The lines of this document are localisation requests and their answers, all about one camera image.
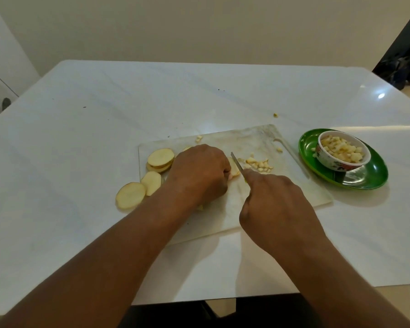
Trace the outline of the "person's left hand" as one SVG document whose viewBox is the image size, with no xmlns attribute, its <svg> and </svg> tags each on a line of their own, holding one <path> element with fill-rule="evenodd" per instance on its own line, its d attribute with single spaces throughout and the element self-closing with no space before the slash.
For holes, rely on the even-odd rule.
<svg viewBox="0 0 410 328">
<path fill-rule="evenodd" d="M 175 158 L 164 184 L 163 198 L 177 213 L 187 214 L 200 205 L 212 202 L 211 149 L 219 148 L 201 144 L 181 152 Z"/>
</svg>

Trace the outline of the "person's right hand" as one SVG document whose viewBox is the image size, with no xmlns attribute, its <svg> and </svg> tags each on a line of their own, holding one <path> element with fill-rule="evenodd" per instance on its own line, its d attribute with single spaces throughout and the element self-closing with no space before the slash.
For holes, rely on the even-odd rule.
<svg viewBox="0 0 410 328">
<path fill-rule="evenodd" d="M 281 263 L 330 244 L 301 188 L 288 177 L 244 170 L 250 187 L 240 224 L 251 240 Z"/>
</svg>

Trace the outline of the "potato piece being cut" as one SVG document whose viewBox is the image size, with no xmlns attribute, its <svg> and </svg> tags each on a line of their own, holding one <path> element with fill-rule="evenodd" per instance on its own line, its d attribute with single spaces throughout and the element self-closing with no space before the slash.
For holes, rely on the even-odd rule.
<svg viewBox="0 0 410 328">
<path fill-rule="evenodd" d="M 228 180 L 232 180 L 241 174 L 241 165 L 237 159 L 233 159 L 231 156 L 228 156 L 228 161 L 230 163 L 230 176 Z"/>
</svg>

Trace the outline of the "steel kitchen knife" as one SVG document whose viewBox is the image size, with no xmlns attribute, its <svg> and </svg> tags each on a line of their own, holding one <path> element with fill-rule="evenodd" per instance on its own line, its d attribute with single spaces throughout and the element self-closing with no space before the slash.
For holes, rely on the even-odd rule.
<svg viewBox="0 0 410 328">
<path fill-rule="evenodd" d="M 230 152 L 230 164 L 231 164 L 231 171 L 230 171 L 230 178 L 235 179 L 237 177 L 242 177 L 244 179 L 244 182 L 247 184 L 248 182 L 246 181 L 245 174 L 244 174 L 244 169 L 242 168 L 239 160 L 236 158 L 235 154 L 233 152 Z"/>
</svg>

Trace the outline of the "person's left forearm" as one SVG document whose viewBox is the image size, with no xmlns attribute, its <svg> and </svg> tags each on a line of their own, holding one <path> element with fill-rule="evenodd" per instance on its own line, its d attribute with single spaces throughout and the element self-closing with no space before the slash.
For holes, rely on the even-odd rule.
<svg viewBox="0 0 410 328">
<path fill-rule="evenodd" d="M 210 187 L 167 182 L 38 285 L 0 328 L 115 328 L 144 277 Z"/>
</svg>

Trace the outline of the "person's right forearm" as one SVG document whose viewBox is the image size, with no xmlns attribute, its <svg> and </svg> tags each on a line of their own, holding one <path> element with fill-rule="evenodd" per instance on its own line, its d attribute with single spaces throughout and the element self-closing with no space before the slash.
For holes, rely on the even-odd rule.
<svg viewBox="0 0 410 328">
<path fill-rule="evenodd" d="M 325 234 L 278 237 L 274 257 L 326 327 L 410 328 Z"/>
</svg>

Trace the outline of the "pile of diced potato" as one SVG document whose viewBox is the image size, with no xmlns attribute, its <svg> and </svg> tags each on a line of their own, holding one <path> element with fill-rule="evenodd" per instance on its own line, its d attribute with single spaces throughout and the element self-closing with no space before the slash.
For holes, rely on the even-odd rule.
<svg viewBox="0 0 410 328">
<path fill-rule="evenodd" d="M 269 164 L 269 159 L 261 159 L 251 152 L 246 159 L 238 158 L 243 169 L 251 169 L 261 174 L 271 174 L 274 166 Z"/>
</svg>

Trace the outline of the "stack of potato slices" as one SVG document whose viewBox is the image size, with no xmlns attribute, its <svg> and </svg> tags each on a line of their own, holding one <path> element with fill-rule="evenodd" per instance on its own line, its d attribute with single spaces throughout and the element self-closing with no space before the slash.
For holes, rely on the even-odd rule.
<svg viewBox="0 0 410 328">
<path fill-rule="evenodd" d="M 168 171 L 175 159 L 175 153 L 170 148 L 162 148 L 152 152 L 147 159 L 147 171 L 154 171 L 162 174 Z"/>
</svg>

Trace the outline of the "oval potato slice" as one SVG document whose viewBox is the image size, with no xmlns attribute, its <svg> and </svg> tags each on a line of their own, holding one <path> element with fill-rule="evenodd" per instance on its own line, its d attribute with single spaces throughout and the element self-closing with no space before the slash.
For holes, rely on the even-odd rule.
<svg viewBox="0 0 410 328">
<path fill-rule="evenodd" d="M 143 176 L 140 183 L 146 190 L 146 196 L 150 197 L 161 187 L 162 176 L 156 171 L 149 171 Z"/>
</svg>

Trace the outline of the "white plastic cutting board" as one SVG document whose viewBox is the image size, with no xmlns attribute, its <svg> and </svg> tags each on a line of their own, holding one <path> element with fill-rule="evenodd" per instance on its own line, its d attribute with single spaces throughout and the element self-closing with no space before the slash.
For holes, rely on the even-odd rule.
<svg viewBox="0 0 410 328">
<path fill-rule="evenodd" d="M 218 147 L 227 156 L 233 152 L 236 158 L 246 159 L 251 152 L 254 152 L 261 159 L 268 158 L 269 164 L 274 166 L 271 174 L 286 176 L 298 185 L 312 207 L 333 201 L 331 194 L 314 180 L 308 168 L 303 166 L 298 156 L 272 124 L 208 133 L 202 136 L 201 143 Z M 277 147 L 282 148 L 283 153 L 278 153 Z M 202 210 L 196 210 L 172 237 L 169 244 L 191 241 L 239 228 L 239 213 L 249 191 L 249 186 L 242 177 L 232 179 L 226 194 L 205 205 Z"/>
</svg>

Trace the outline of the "large round potato slice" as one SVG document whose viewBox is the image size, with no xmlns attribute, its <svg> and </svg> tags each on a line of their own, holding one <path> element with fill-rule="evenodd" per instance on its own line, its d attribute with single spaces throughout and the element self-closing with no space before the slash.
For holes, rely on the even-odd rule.
<svg viewBox="0 0 410 328">
<path fill-rule="evenodd" d="M 130 182 L 124 185 L 115 196 L 115 205 L 119 210 L 128 211 L 138 206 L 146 196 L 142 183 Z"/>
</svg>

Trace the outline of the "white floral bowl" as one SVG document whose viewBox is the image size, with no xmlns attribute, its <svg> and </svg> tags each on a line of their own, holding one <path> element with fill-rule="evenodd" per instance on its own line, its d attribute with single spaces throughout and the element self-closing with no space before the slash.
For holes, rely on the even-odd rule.
<svg viewBox="0 0 410 328">
<path fill-rule="evenodd" d="M 321 139 L 323 139 L 324 137 L 328 136 L 328 135 L 332 135 L 332 136 L 339 136 L 341 138 L 344 138 L 347 141 L 350 141 L 351 144 L 358 146 L 358 147 L 362 147 L 362 150 L 365 154 L 363 160 L 361 161 L 361 163 L 359 164 L 352 164 L 352 163 L 346 163 L 343 162 L 339 159 L 336 159 L 335 157 L 333 157 L 332 155 L 328 154 L 325 149 L 321 146 Z M 329 130 L 329 131 L 325 131 L 322 132 L 317 139 L 317 148 L 318 148 L 318 153 L 319 156 L 317 157 L 317 160 L 326 168 L 332 170 L 332 171 L 338 171 L 338 172 L 349 172 L 349 171 L 353 171 L 356 170 L 366 164 L 369 163 L 369 161 L 371 160 L 371 152 L 369 150 L 369 148 L 366 146 L 366 144 L 364 144 L 360 139 L 345 133 L 345 132 L 341 132 L 341 131 L 334 131 L 334 130 Z"/>
</svg>

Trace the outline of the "diced potato in bowl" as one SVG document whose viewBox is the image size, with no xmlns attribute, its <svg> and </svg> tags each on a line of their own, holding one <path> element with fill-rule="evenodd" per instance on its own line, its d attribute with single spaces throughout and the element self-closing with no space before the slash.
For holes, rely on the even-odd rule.
<svg viewBox="0 0 410 328">
<path fill-rule="evenodd" d="M 365 156 L 362 147 L 339 136 L 328 135 L 320 143 L 328 154 L 346 163 L 359 164 Z"/>
</svg>

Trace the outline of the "green round plate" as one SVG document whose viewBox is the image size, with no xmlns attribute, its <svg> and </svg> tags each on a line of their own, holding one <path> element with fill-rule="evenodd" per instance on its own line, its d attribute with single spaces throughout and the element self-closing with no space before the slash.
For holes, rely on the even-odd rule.
<svg viewBox="0 0 410 328">
<path fill-rule="evenodd" d="M 373 190 L 382 187 L 388 180 L 388 168 L 382 157 L 371 146 L 366 144 L 371 152 L 368 164 L 349 172 L 332 171 L 323 166 L 313 157 L 311 148 L 316 147 L 318 136 L 332 129 L 317 128 L 305 132 L 299 139 L 298 149 L 302 161 L 321 179 L 339 187 L 357 190 Z"/>
</svg>

